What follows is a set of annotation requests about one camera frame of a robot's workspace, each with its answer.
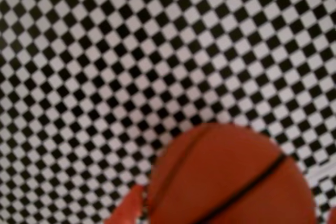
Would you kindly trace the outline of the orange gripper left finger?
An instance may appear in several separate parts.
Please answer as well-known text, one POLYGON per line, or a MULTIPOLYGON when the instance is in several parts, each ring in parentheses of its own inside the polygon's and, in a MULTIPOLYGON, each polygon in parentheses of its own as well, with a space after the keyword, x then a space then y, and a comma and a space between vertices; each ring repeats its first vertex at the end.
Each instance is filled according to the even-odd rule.
POLYGON ((141 216, 143 208, 143 191, 141 185, 134 185, 129 193, 123 198, 121 204, 107 218, 105 224, 130 224, 136 223, 141 216))

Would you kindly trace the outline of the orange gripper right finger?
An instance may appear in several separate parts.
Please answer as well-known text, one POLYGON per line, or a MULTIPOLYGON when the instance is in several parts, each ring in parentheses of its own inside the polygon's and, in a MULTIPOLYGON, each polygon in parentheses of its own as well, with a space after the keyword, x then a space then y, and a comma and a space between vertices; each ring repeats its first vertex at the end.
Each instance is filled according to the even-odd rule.
POLYGON ((330 210, 327 224, 336 224, 336 207, 330 210))

